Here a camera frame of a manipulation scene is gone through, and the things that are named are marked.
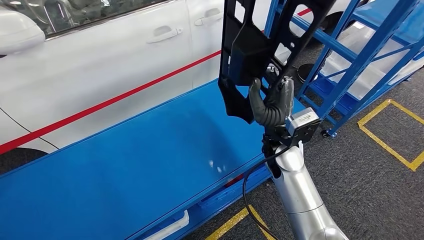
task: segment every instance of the side mirror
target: side mirror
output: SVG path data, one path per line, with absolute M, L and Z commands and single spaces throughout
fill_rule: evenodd
M 0 9 L 0 55 L 22 52 L 44 43 L 44 32 L 24 14 Z

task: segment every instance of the black cable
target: black cable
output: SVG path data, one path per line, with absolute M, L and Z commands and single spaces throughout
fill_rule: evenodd
M 271 235 L 271 237 L 273 237 L 275 240 L 279 240 L 279 238 L 274 234 L 274 233 L 272 233 L 271 232 L 271 230 L 269 230 L 266 226 L 264 226 L 256 217 L 255 217 L 255 215 L 253 215 L 253 213 L 252 213 L 252 210 L 251 210 L 251 208 L 249 207 L 249 204 L 248 204 L 248 199 L 247 199 L 247 197 L 246 197 L 246 183 L 247 183 L 247 181 L 248 181 L 248 177 L 249 177 L 249 175 L 251 174 L 251 173 L 253 173 L 253 171 L 257 168 L 257 167 L 259 167 L 260 165 L 262 165 L 262 164 L 264 164 L 264 163 L 266 163 L 266 162 L 268 162 L 269 160 L 271 160 L 271 159 L 273 159 L 273 158 L 276 158 L 276 157 L 278 157 L 278 156 L 280 156 L 281 154 L 283 154 L 285 151 L 287 151 L 287 147 L 285 148 L 285 149 L 283 149 L 283 150 L 281 150 L 281 151 L 279 151 L 279 152 L 277 152 L 277 153 L 275 153 L 274 155 L 271 155 L 271 156 L 269 156 L 269 157 L 266 157 L 264 160 L 262 160 L 262 161 L 260 161 L 260 162 L 258 162 L 255 166 L 253 166 L 251 169 L 249 169 L 247 172 L 246 172 L 246 175 L 244 176 L 244 180 L 243 180 L 243 186 L 242 186 L 242 189 L 243 189 L 243 200 L 244 200 L 244 205 L 246 206 L 246 209 L 247 209 L 247 211 L 249 212 L 249 215 L 250 215 L 250 217 L 253 219 L 253 221 L 261 228 L 261 229 L 263 229 L 265 232 L 267 232 L 269 235 Z

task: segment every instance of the car door handle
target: car door handle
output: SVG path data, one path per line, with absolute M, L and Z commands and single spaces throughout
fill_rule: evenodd
M 153 30 L 153 37 L 149 38 L 146 43 L 153 44 L 165 39 L 170 39 L 183 32 L 182 27 L 171 28 L 170 26 L 160 26 Z
M 213 8 L 211 10 L 206 11 L 206 13 L 214 12 L 213 15 L 207 16 L 207 17 L 201 17 L 194 21 L 195 26 L 203 26 L 210 23 L 213 23 L 215 21 L 218 21 L 224 17 L 224 13 L 221 12 L 218 8 Z

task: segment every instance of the yellow floor marking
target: yellow floor marking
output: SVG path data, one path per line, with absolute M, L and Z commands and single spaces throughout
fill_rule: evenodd
M 256 210 L 253 208 L 252 205 L 249 204 L 249 208 L 252 211 L 253 215 L 256 217 L 256 219 L 259 220 L 259 222 L 268 228 L 268 226 L 265 224 L 264 220 L 262 220 L 261 216 L 256 212 Z M 260 230 L 262 231 L 263 235 L 265 235 L 266 239 L 268 240 L 275 240 L 271 235 L 269 235 L 265 230 L 263 230 L 260 226 L 258 226 Z
M 376 135 L 374 135 L 370 130 L 368 130 L 364 125 L 371 120 L 373 117 L 375 117 L 378 113 L 380 113 L 383 109 L 385 109 L 390 104 L 395 105 L 397 108 L 408 114 L 409 116 L 413 117 L 418 122 L 424 124 L 424 120 L 411 112 L 410 110 L 406 109 L 399 103 L 395 102 L 393 99 L 387 99 L 380 105 L 378 105 L 374 110 L 372 110 L 370 113 L 368 113 L 366 116 L 364 116 L 361 120 L 358 121 L 359 128 L 367 134 L 371 139 L 373 139 L 377 144 L 379 144 L 382 148 L 387 150 L 390 154 L 392 154 L 395 158 L 397 158 L 401 163 L 403 163 L 405 166 L 410 168 L 412 171 L 416 171 L 417 168 L 424 162 L 424 151 L 417 156 L 412 162 L 407 161 L 404 157 L 402 157 L 399 153 L 397 153 L 395 150 L 393 150 L 391 147 L 389 147 L 387 144 L 385 144 L 380 138 L 378 138 Z
M 259 214 L 256 212 L 256 210 L 253 208 L 253 206 L 249 204 L 249 208 L 252 211 L 253 215 L 259 220 L 259 222 L 263 224 L 265 227 L 268 227 L 265 224 L 265 222 L 262 220 L 262 218 L 259 216 Z M 210 236 L 208 236 L 205 240 L 218 240 L 226 232 L 228 232 L 231 228 L 233 228 L 236 224 L 238 224 L 241 220 L 243 220 L 248 214 L 249 212 L 247 208 L 243 208 L 236 215 L 234 215 L 230 220 L 228 220 L 226 223 L 220 226 L 216 231 L 214 231 Z M 266 231 L 262 230 L 262 228 L 260 228 L 260 230 L 262 231 L 262 233 L 265 235 L 265 237 L 268 240 L 274 240 L 274 238 L 270 236 Z
M 230 220 L 220 226 L 216 231 L 214 231 L 210 236 L 208 236 L 205 240 L 217 240 L 222 235 L 224 235 L 228 230 L 238 224 L 242 219 L 244 219 L 249 214 L 246 208 L 239 211 L 236 215 L 234 215 Z

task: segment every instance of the red stripe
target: red stripe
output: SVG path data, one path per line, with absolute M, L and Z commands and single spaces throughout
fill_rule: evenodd
M 310 12 L 312 12 L 312 10 L 310 8 L 306 8 L 306 9 L 300 11 L 297 15 L 303 16 L 303 15 L 310 13 Z
M 300 11 L 298 13 L 298 15 L 299 16 L 303 16 L 303 15 L 309 13 L 309 12 L 311 12 L 311 9 L 307 8 L 305 10 Z M 21 137 L 18 137 L 16 139 L 12 140 L 12 141 L 6 142 L 6 143 L 0 145 L 0 154 L 3 154 L 5 152 L 7 152 L 7 151 L 10 151 L 10 150 L 14 149 L 14 148 L 17 148 L 17 147 L 19 147 L 19 146 L 21 146 L 23 144 L 26 144 L 26 143 L 28 143 L 28 142 L 36 139 L 36 138 L 39 138 L 39 137 L 41 137 L 43 135 L 46 135 L 48 133 L 51 133 L 54 130 L 57 130 L 57 129 L 65 126 L 65 125 L 68 125 L 68 124 L 70 124 L 72 122 L 75 122 L 78 119 L 81 119 L 81 118 L 83 118 L 83 117 L 85 117 L 85 116 L 87 116 L 89 114 L 92 114 L 92 113 L 94 113 L 96 111 L 99 111 L 100 109 L 103 109 L 103 108 L 105 108 L 105 107 L 107 107 L 107 106 L 109 106 L 111 104 L 114 104 L 114 103 L 116 103 L 116 102 L 118 102 L 118 101 L 120 101 L 120 100 L 122 100 L 124 98 L 127 98 L 127 97 L 129 97 L 129 96 L 131 96 L 133 94 L 136 94 L 136 93 L 140 92 L 141 90 L 147 89 L 148 87 L 151 87 L 151 86 L 153 86 L 153 85 L 155 85 L 157 83 L 160 83 L 163 80 L 166 80 L 166 79 L 168 79 L 168 78 L 170 78 L 172 76 L 175 76 L 175 75 L 177 75 L 177 74 L 179 74 L 179 73 L 181 73 L 181 72 L 183 72 L 183 71 L 185 71 L 185 70 L 187 70 L 187 69 L 189 69 L 191 67 L 194 67 L 194 66 L 196 66 L 198 64 L 201 64 L 201 63 L 203 63 L 203 62 L 205 62 L 205 61 L 207 61 L 207 60 L 209 60 L 209 59 L 211 59 L 211 58 L 213 58 L 215 56 L 218 56 L 219 54 L 221 54 L 221 50 L 216 51 L 216 52 L 214 52 L 214 53 L 212 53 L 210 55 L 207 55 L 207 56 L 205 56 L 205 57 L 203 57 L 203 58 L 201 58 L 201 59 L 199 59 L 197 61 L 194 61 L 194 62 L 192 62 L 192 63 L 190 63 L 188 65 L 185 65 L 182 68 L 179 68 L 179 69 L 177 69 L 175 71 L 172 71 L 172 72 L 170 72 L 170 73 L 168 73 L 166 75 L 163 75 L 163 76 L 161 76 L 159 78 L 156 78 L 153 81 L 150 81 L 150 82 L 145 83 L 145 84 L 143 84 L 141 86 L 138 86 L 138 87 L 136 87 L 136 88 L 134 88 L 134 89 L 132 89 L 130 91 L 127 91 L 127 92 L 125 92 L 125 93 L 123 93 L 121 95 L 118 95 L 118 96 L 116 96 L 114 98 L 111 98 L 111 99 L 106 100 L 106 101 L 104 101 L 102 103 L 99 103 L 99 104 L 97 104 L 95 106 L 92 106 L 92 107 L 87 108 L 87 109 L 85 109 L 83 111 L 80 111 L 80 112 L 78 112 L 78 113 L 76 113 L 76 114 L 74 114 L 72 116 L 69 116 L 67 118 L 64 118 L 64 119 L 62 119 L 60 121 L 57 121 L 55 123 L 52 123 L 52 124 L 50 124 L 48 126 L 45 126 L 43 128 L 40 128 L 40 129 L 38 129 L 36 131 L 30 132 L 30 133 L 28 133 L 26 135 L 23 135 Z

